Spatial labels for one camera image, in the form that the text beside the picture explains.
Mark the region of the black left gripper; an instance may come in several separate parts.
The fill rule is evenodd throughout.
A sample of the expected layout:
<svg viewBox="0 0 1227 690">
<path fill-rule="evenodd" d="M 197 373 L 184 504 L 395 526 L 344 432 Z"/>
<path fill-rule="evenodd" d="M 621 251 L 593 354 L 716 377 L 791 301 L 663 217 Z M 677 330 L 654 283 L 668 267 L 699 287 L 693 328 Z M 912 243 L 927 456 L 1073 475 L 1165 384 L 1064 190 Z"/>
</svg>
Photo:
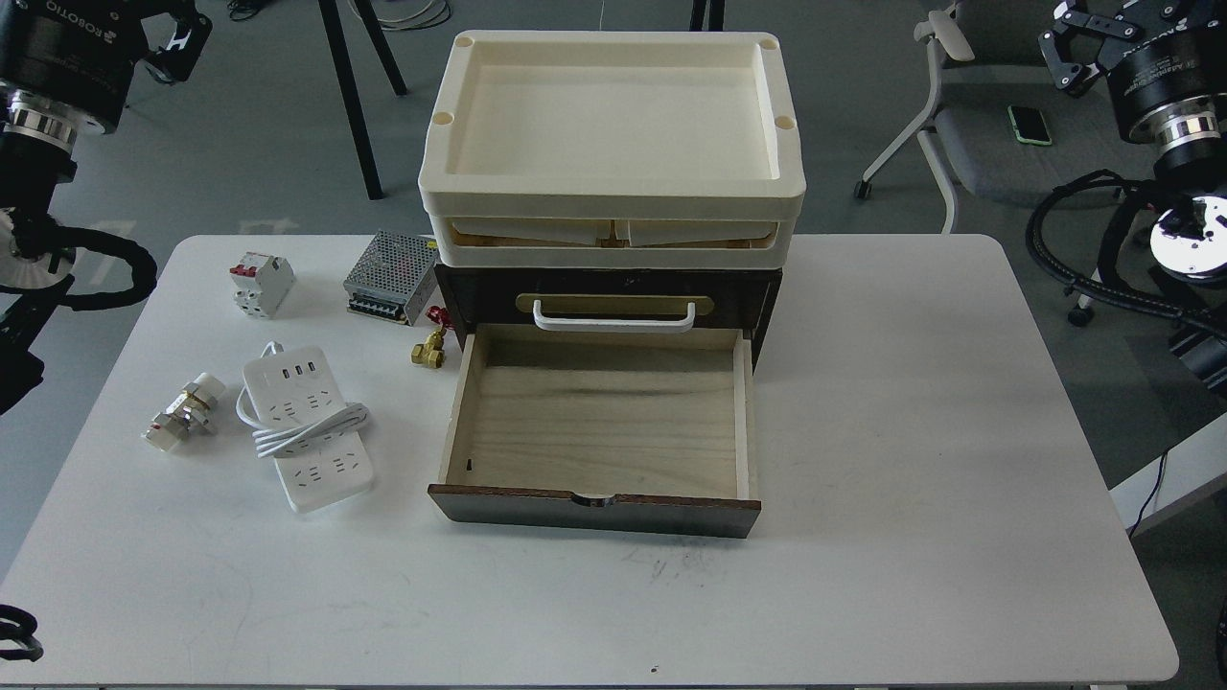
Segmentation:
<svg viewBox="0 0 1227 690">
<path fill-rule="evenodd" d="M 137 64 L 164 83 L 184 82 L 211 31 L 193 1 L 5 1 L 2 83 L 71 106 L 110 133 Z"/>
</svg>

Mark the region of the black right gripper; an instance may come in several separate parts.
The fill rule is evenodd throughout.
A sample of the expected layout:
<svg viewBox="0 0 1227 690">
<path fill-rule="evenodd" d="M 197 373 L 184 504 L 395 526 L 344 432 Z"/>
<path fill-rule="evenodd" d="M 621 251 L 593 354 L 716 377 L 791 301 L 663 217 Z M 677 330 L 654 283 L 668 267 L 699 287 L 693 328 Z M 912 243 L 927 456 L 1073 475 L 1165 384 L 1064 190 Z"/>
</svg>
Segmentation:
<svg viewBox="0 0 1227 690">
<path fill-rule="evenodd" d="M 1072 97 L 1107 79 L 1120 130 L 1153 130 L 1148 118 L 1184 101 L 1225 117 L 1222 1 L 1128 1 L 1112 14 L 1060 2 L 1039 48 L 1056 90 Z"/>
</svg>

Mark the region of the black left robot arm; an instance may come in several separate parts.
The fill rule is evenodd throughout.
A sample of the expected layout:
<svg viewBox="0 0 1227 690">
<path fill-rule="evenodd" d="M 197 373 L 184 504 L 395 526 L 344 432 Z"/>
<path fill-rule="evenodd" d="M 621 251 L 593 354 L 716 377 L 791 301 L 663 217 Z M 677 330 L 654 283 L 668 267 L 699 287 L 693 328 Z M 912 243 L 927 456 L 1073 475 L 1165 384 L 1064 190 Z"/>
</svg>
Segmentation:
<svg viewBox="0 0 1227 690">
<path fill-rule="evenodd" d="M 156 289 L 156 262 L 135 241 L 58 223 L 56 185 L 76 174 L 82 133 L 114 131 L 140 61 L 184 82 L 212 25 L 191 1 L 5 1 L 1 9 L 2 409 L 43 381 L 31 346 L 55 309 L 121 309 Z M 128 263 L 130 287 L 72 293 L 79 250 Z"/>
</svg>

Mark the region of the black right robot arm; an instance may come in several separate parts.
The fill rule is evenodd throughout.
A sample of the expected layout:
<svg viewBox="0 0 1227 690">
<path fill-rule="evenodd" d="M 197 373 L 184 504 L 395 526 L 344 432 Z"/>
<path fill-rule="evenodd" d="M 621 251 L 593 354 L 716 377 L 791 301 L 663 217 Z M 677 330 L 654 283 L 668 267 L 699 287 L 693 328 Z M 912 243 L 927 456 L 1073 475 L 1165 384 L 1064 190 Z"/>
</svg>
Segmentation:
<svg viewBox="0 0 1227 690">
<path fill-rule="evenodd" d="M 1104 16 L 1064 1 L 1039 45 L 1065 93 L 1079 97 L 1107 79 L 1121 139 L 1157 153 L 1148 180 L 1099 169 L 1056 187 L 1029 215 L 1029 257 L 1067 291 L 1175 323 L 1171 352 L 1223 397 L 1225 308 L 1211 309 L 1191 289 L 1225 285 L 1225 4 L 1128 1 Z M 1101 236 L 1099 274 L 1090 277 L 1052 253 L 1042 226 L 1056 201 L 1107 187 L 1123 203 Z M 1118 274 L 1123 241 L 1144 209 L 1157 216 L 1148 231 L 1152 275 L 1180 281 L 1173 297 L 1133 289 Z"/>
</svg>

